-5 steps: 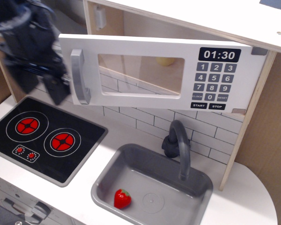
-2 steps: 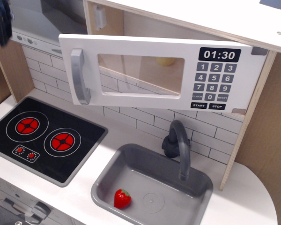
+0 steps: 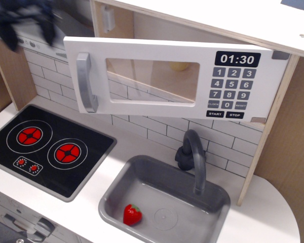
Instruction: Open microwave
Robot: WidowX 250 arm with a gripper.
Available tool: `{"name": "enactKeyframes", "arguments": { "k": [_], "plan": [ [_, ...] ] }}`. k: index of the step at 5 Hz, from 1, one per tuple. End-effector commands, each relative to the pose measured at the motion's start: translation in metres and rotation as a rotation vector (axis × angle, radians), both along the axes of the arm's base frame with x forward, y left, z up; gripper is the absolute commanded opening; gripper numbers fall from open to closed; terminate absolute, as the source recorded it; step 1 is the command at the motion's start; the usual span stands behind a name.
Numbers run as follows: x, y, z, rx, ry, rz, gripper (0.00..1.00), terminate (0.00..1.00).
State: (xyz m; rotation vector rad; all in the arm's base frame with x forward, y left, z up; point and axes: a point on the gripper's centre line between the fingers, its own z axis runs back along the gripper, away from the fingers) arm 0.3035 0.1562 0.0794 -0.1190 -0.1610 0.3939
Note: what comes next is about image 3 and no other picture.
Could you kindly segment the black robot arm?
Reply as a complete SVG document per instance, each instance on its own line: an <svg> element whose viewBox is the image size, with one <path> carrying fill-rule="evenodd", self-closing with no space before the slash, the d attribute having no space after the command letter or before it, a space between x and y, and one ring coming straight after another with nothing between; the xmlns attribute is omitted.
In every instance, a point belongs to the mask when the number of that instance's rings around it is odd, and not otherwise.
<svg viewBox="0 0 304 243"><path fill-rule="evenodd" d="M54 1L0 1L0 38L11 51L16 51L18 38L14 26L33 21L51 46L56 36L53 9Z"/></svg>

